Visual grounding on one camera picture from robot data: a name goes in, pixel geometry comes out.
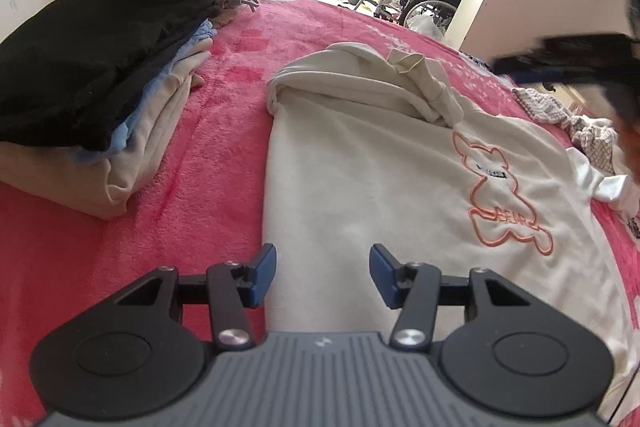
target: pink blanket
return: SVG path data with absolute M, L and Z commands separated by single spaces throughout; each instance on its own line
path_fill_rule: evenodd
M 245 10 L 214 39 L 200 70 L 206 84 L 190 96 L 158 174 L 125 216 L 101 221 L 0 184 L 0 426 L 26 427 L 42 415 L 28 360 L 50 330 L 160 264 L 202 273 L 257 251 L 271 127 L 264 85 L 287 62 L 340 41 L 437 58 L 485 111 L 527 119 L 499 79 L 399 26 L 311 0 Z M 632 301 L 640 295 L 638 252 L 608 207 L 592 206 Z M 258 334 L 263 317 L 251 315 Z M 207 321 L 204 310 L 186 308 L 185 324 L 202 337 Z

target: beige pants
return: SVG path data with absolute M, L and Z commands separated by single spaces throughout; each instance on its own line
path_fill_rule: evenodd
M 211 39 L 173 66 L 143 107 L 127 147 L 91 165 L 77 165 L 63 147 L 25 147 L 0 142 L 0 181 L 81 212 L 111 219 L 156 173 L 191 89 L 193 71 L 210 57 Z

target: metal screw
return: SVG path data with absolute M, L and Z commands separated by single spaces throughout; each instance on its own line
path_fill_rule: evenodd
M 225 346 L 243 346 L 250 338 L 249 333 L 244 330 L 222 330 L 218 334 L 218 340 Z
M 418 346 L 427 340 L 427 335 L 420 330 L 400 330 L 394 335 L 394 340 L 401 346 Z

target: patterned fabric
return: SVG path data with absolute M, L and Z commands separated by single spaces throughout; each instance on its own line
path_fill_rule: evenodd
M 553 123 L 560 126 L 596 169 L 613 176 L 613 150 L 618 134 L 606 118 L 593 119 L 572 114 L 551 94 L 527 87 L 513 89 L 516 100 L 536 123 Z

